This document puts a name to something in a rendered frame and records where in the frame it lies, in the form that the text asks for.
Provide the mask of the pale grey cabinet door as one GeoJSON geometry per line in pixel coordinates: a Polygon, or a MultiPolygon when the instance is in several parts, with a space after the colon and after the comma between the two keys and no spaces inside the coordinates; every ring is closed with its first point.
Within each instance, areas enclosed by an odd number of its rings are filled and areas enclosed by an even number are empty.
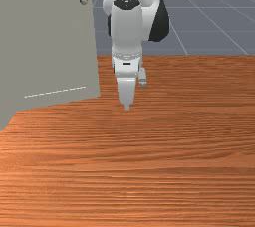
{"type": "Polygon", "coordinates": [[[0,130],[19,111],[99,95],[92,0],[0,0],[0,130]]]}

